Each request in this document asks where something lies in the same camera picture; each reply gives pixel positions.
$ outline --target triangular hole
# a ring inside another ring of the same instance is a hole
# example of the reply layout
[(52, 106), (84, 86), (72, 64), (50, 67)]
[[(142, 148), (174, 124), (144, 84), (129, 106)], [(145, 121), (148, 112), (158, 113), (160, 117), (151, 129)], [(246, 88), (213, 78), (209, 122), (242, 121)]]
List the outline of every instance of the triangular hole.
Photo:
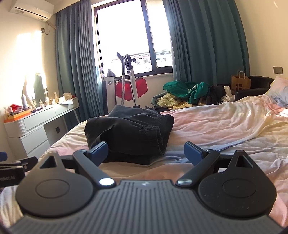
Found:
[(46, 161), (43, 163), (43, 165), (40, 167), (40, 169), (44, 168), (54, 168), (56, 167), (56, 162), (54, 156), (49, 156), (49, 158), (46, 159)]
[(236, 167), (253, 168), (253, 165), (247, 160), (245, 156), (240, 155), (238, 157)]

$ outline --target bedsheet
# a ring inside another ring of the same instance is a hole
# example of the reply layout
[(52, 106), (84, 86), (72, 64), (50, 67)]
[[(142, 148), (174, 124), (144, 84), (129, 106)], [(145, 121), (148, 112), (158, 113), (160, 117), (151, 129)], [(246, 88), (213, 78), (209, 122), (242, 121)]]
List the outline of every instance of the bedsheet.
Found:
[[(203, 149), (212, 148), (225, 153), (245, 148), (277, 188), (278, 196), (271, 216), (282, 226), (287, 225), (288, 174), (285, 172), (285, 139), (288, 133), (285, 127), (288, 117), (283, 108), (275, 105), (275, 101), (269, 96), (261, 95), (247, 97), (235, 103), (193, 107), (164, 114), (171, 114), (175, 118), (164, 157), (149, 166), (104, 163), (100, 168), (116, 181), (171, 179), (175, 182), (193, 167), (192, 164), (185, 163), (187, 159), (183, 146), (186, 141)], [(88, 149), (84, 134), (85, 124), (80, 123), (49, 150), (68, 155), (78, 149)], [(13, 224), (22, 215), (15, 201), (15, 190), (16, 186), (8, 187), (0, 195), (0, 218), (6, 226)]]

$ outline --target silver screw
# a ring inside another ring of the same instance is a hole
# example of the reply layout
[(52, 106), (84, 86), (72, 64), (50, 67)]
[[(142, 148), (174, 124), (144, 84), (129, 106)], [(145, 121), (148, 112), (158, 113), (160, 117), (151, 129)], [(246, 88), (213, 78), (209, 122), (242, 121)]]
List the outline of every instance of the silver screw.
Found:
[(99, 183), (103, 186), (109, 186), (109, 185), (114, 184), (114, 180), (111, 178), (103, 178), (99, 180)]
[(191, 185), (192, 184), (192, 180), (190, 180), (190, 179), (179, 179), (177, 181), (177, 183), (179, 185)]

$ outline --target black armchair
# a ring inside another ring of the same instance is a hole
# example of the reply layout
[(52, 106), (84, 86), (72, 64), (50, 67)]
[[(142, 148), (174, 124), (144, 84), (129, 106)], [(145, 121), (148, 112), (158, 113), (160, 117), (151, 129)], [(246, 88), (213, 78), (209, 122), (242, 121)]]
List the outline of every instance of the black armchair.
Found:
[(235, 101), (240, 100), (247, 96), (258, 96), (265, 94), (271, 83), (274, 81), (270, 77), (265, 76), (250, 76), (251, 88), (235, 92)]

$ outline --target curtain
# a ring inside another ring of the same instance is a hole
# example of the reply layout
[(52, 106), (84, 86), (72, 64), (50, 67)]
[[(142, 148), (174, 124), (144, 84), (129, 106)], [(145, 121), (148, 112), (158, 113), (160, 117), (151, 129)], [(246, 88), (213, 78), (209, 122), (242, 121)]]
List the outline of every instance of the curtain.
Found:
[[(90, 0), (81, 0), (56, 15), (56, 63), (60, 96), (78, 97), (80, 121), (104, 114), (102, 81), (95, 65), (92, 9)], [(73, 114), (65, 117), (71, 129)]]
[(163, 0), (179, 81), (226, 84), (245, 71), (249, 57), (234, 0)]

